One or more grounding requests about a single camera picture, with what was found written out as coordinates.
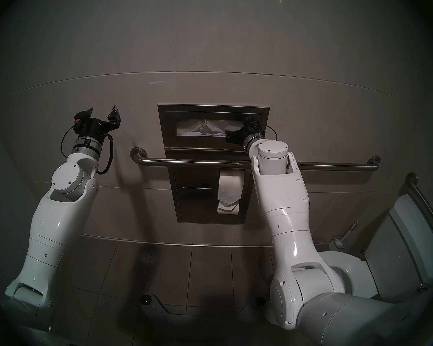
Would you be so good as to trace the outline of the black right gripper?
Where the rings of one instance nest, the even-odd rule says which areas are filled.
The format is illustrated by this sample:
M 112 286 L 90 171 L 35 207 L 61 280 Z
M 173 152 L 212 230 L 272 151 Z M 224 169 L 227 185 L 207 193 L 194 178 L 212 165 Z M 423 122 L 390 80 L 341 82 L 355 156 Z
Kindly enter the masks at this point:
M 249 128 L 241 128 L 236 131 L 225 130 L 225 141 L 226 143 L 237 144 L 240 147 L 246 146 L 246 140 L 251 139 L 254 136 L 254 130 Z

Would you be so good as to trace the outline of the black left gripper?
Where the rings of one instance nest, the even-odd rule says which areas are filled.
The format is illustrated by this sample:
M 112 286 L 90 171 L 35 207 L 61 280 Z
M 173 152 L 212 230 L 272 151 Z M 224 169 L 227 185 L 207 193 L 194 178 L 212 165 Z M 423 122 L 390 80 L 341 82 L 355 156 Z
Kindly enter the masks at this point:
M 84 111 L 84 115 L 92 115 L 93 107 Z M 104 139 L 109 131 L 118 129 L 121 124 L 121 117 L 118 108 L 113 105 L 108 121 L 103 122 L 96 118 L 87 118 L 80 123 L 80 137 L 91 139 Z

